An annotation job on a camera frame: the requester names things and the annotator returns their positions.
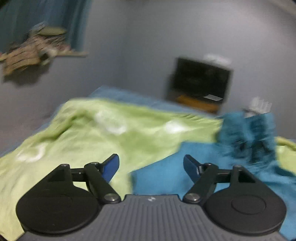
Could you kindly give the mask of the blue bed sheet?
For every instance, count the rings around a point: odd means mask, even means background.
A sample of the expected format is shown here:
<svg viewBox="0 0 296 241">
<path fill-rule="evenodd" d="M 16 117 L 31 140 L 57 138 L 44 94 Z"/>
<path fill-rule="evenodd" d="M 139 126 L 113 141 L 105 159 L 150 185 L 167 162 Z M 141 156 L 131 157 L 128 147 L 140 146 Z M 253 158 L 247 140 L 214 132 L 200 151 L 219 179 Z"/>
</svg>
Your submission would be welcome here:
<svg viewBox="0 0 296 241">
<path fill-rule="evenodd" d="M 117 153 L 153 161 L 184 142 L 210 144 L 221 120 L 165 101 L 111 87 L 61 105 L 51 121 L 5 151 L 2 158 L 34 163 L 44 159 L 95 160 Z"/>
</svg>

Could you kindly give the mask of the black television screen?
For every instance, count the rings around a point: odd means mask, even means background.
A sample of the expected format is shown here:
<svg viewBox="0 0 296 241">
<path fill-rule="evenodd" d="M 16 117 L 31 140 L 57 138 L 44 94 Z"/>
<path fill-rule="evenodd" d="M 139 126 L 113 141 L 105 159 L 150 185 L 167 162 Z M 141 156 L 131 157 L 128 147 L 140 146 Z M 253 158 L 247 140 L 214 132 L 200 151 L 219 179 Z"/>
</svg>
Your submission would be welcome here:
<svg viewBox="0 0 296 241">
<path fill-rule="evenodd" d="M 223 102 L 232 72 L 218 64 L 179 57 L 171 88 L 190 97 Z"/>
</svg>

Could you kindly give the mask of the teal large garment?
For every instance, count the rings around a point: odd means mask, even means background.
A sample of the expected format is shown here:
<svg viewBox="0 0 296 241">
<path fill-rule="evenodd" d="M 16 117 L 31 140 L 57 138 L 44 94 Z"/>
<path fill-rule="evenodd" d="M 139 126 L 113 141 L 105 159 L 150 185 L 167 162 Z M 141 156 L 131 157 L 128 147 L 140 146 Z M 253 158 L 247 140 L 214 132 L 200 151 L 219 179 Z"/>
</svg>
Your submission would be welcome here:
<svg viewBox="0 0 296 241">
<path fill-rule="evenodd" d="M 132 172 L 134 195 L 196 193 L 202 201 L 230 185 L 231 171 L 241 170 L 239 182 L 263 182 L 286 204 L 280 233 L 295 240 L 295 174 L 276 159 L 275 123 L 270 113 L 246 117 L 228 113 L 222 118 L 217 141 L 185 142 L 177 153 Z"/>
</svg>

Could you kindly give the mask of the blue window curtain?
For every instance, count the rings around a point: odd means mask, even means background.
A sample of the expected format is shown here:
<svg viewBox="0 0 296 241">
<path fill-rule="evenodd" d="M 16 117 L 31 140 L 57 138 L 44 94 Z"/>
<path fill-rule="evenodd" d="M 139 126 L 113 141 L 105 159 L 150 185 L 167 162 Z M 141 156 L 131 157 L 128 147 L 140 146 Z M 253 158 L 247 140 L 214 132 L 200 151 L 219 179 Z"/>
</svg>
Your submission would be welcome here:
<svg viewBox="0 0 296 241">
<path fill-rule="evenodd" d="M 66 43 L 82 50 L 92 1 L 1 1 L 1 52 L 11 42 L 22 43 L 29 31 L 39 26 L 62 27 Z"/>
</svg>

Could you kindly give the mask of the green fleece blanket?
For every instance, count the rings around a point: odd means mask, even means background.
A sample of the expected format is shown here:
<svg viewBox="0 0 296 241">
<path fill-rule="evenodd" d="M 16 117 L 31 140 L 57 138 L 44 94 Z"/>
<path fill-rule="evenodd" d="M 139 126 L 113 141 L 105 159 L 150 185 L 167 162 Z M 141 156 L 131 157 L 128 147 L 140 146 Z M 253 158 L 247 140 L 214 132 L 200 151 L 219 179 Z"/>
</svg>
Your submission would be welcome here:
<svg viewBox="0 0 296 241">
<path fill-rule="evenodd" d="M 45 130 L 1 157 L 1 235 L 23 234 L 18 200 L 58 165 L 80 168 L 114 153 L 120 167 L 111 185 L 120 196 L 183 197 L 192 186 L 187 154 L 220 168 L 242 165 L 285 201 L 280 231 L 295 238 L 295 144 L 275 135 L 272 114 L 206 118 L 97 98 L 66 102 Z"/>
</svg>

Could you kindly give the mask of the orange wooden tv stand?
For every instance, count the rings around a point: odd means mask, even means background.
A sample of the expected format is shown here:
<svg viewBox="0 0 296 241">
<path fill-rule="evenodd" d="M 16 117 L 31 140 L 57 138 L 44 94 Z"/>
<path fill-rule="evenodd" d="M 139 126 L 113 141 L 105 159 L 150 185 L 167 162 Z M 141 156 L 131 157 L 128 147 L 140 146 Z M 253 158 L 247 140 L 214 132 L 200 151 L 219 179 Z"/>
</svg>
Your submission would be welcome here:
<svg viewBox="0 0 296 241">
<path fill-rule="evenodd" d="M 188 107 L 194 108 L 194 109 L 199 109 L 207 113 L 213 113 L 217 114 L 220 110 L 220 105 L 211 103 L 211 102 L 206 102 L 203 100 L 199 100 L 196 98 L 189 97 L 187 95 L 180 95 L 176 98 L 176 101 L 179 104 L 186 105 Z"/>
</svg>

